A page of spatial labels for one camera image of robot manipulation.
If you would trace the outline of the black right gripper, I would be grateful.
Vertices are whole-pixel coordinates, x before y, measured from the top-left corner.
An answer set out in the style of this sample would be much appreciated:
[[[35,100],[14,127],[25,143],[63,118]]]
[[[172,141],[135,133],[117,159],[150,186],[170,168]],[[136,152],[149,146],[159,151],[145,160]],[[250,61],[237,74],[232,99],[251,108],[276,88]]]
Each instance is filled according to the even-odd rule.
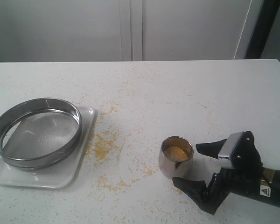
[[[196,150],[202,155],[218,160],[226,140],[197,143]],[[180,177],[173,177],[172,182],[197,205],[202,205],[203,211],[213,215],[230,192],[248,194],[252,182],[261,175],[262,162],[254,145],[254,136],[251,131],[244,132],[233,154],[232,164],[234,169],[222,168],[220,164],[219,173],[213,174],[208,187],[205,181],[193,181]]]

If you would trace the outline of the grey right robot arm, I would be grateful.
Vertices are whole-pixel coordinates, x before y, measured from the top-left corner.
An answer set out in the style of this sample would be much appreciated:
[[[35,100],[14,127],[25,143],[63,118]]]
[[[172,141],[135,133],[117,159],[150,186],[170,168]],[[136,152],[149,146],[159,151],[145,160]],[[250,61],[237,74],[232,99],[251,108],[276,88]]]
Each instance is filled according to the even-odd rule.
[[[205,181],[172,179],[204,212],[215,214],[230,194],[247,197],[280,208],[280,170],[265,168],[251,131],[231,134],[227,139],[196,144],[198,153],[220,162],[209,184]]]

